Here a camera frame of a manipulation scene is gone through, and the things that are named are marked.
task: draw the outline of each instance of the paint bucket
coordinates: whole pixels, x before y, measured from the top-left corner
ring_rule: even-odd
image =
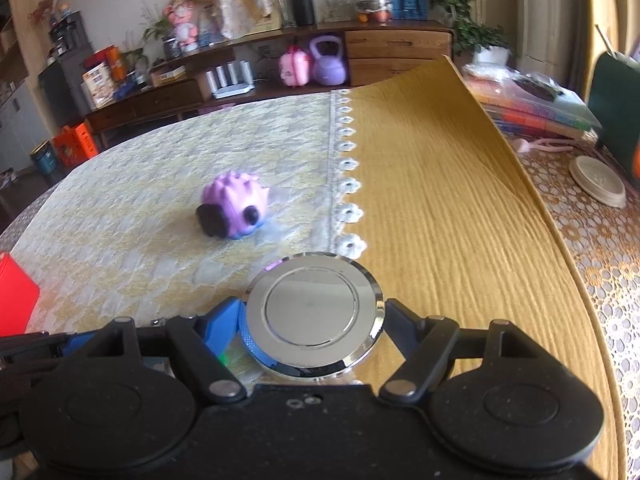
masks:
[[[35,163],[38,171],[43,175],[51,174],[58,166],[58,158],[53,151],[53,147],[48,140],[31,152],[31,160]]]

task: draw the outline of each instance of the white plate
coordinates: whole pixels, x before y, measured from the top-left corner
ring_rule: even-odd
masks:
[[[626,206],[625,185],[604,162],[581,155],[571,161],[569,172],[578,186],[599,202],[620,209]]]

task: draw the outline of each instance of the lace tablecloth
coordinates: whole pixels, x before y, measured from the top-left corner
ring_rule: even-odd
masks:
[[[530,152],[520,160],[551,212],[598,312],[614,364],[625,418],[628,478],[640,478],[640,200],[601,204],[569,174],[584,150]]]
[[[241,105],[159,128],[75,169],[12,255],[40,285],[29,330],[92,330],[203,314],[268,263],[329,251],[339,225],[339,91]],[[228,170],[270,186],[269,219],[243,240],[207,238],[202,189]]]

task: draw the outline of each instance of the lace trim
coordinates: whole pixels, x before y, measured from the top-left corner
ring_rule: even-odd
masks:
[[[356,193],[362,184],[351,176],[344,176],[347,171],[352,171],[358,167],[359,162],[350,156],[342,156],[353,150],[357,145],[342,137],[350,137],[356,133],[356,129],[345,124],[351,124],[353,117],[348,114],[353,111],[350,106],[349,89],[341,89],[332,92],[332,133],[331,142],[334,142],[337,163],[335,165],[335,177],[332,183],[334,190],[334,208],[332,210],[331,229],[332,246],[330,250],[341,256],[346,256],[355,260],[362,255],[367,248],[367,243],[356,234],[343,234],[345,224],[353,224],[359,221],[364,215],[364,211],[355,203],[344,202],[347,195]]]

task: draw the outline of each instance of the purple kettlebell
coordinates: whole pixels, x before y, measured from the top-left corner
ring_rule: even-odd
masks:
[[[227,171],[205,186],[196,215],[207,236],[239,240],[264,223],[268,198],[256,175]]]
[[[322,41],[338,44],[338,54],[322,56],[316,45]],[[314,79],[325,86],[341,85],[347,79],[347,69],[342,61],[342,40],[336,36],[318,36],[309,43],[309,49],[316,62],[314,63]]]

